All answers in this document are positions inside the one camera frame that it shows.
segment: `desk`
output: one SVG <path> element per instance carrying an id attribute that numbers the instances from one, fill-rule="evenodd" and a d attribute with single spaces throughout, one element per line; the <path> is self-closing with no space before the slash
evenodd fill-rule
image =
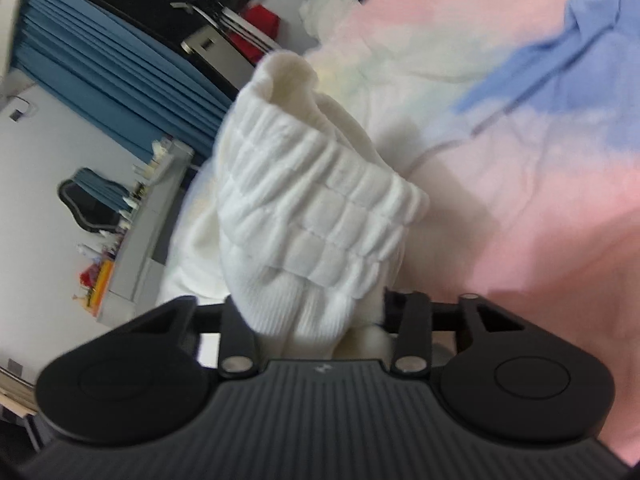
<path id="1" fill-rule="evenodd" d="M 96 316 L 111 328 L 156 306 L 168 238 L 182 203 L 180 184 L 193 157 L 193 150 L 179 140 L 172 142 L 168 152 L 174 160 L 134 211 Z"/>

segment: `blue fabric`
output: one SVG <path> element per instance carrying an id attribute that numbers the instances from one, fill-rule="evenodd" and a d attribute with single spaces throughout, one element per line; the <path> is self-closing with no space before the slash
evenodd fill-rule
<path id="1" fill-rule="evenodd" d="M 523 105 L 550 116 L 597 110 L 608 146 L 640 150 L 640 0 L 569 0 L 565 25 L 517 51 L 454 113 L 477 132 Z"/>
<path id="2" fill-rule="evenodd" d="M 24 0 L 14 66 L 140 159 L 170 134 L 210 156 L 231 100 L 187 60 L 86 0 Z"/>
<path id="3" fill-rule="evenodd" d="M 114 211 L 130 210 L 129 205 L 123 200 L 124 196 L 129 196 L 129 190 L 126 187 L 103 179 L 89 168 L 81 168 L 76 171 L 72 180 L 96 200 Z"/>

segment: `blue curtain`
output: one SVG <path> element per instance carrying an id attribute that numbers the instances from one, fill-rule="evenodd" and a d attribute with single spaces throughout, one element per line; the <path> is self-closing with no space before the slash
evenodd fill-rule
<path id="1" fill-rule="evenodd" d="M 211 154 L 231 100 L 187 60 L 86 0 L 24 0 L 14 66 L 145 162 L 164 134 Z"/>
<path id="2" fill-rule="evenodd" d="M 71 180 L 96 200 L 102 202 L 114 211 L 120 211 L 121 209 L 129 211 L 131 209 L 122 198 L 129 196 L 129 190 L 126 187 L 102 178 L 89 168 L 81 168 L 76 171 L 76 174 Z"/>

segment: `metal screw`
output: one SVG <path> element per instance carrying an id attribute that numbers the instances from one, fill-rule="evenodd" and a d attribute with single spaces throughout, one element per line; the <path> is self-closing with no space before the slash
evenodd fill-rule
<path id="1" fill-rule="evenodd" d="M 396 361 L 396 368 L 403 374 L 415 374 L 427 369 L 427 361 L 417 355 L 407 355 Z"/>
<path id="2" fill-rule="evenodd" d="M 222 369 L 228 374 L 241 374 L 243 372 L 247 372 L 253 365 L 254 362 L 251 361 L 251 359 L 241 355 L 227 357 L 222 361 Z"/>

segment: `red object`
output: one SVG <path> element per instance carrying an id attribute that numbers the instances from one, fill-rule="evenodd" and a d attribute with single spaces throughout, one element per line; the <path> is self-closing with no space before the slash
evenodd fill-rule
<path id="1" fill-rule="evenodd" d="M 98 280 L 98 272 L 100 266 L 98 264 L 92 264 L 83 272 L 80 273 L 80 285 L 87 288 L 94 288 L 95 282 Z"/>
<path id="2" fill-rule="evenodd" d="M 258 5 L 247 9 L 241 14 L 241 16 L 251 23 L 254 27 L 258 28 L 261 32 L 264 32 L 272 40 L 275 40 L 278 36 L 278 29 L 280 28 L 280 17 L 274 14 L 263 6 Z M 244 56 L 253 64 L 258 63 L 264 56 L 264 52 L 259 48 L 253 46 L 247 40 L 244 40 L 239 34 L 231 33 L 229 40 L 236 48 L 244 54 Z"/>

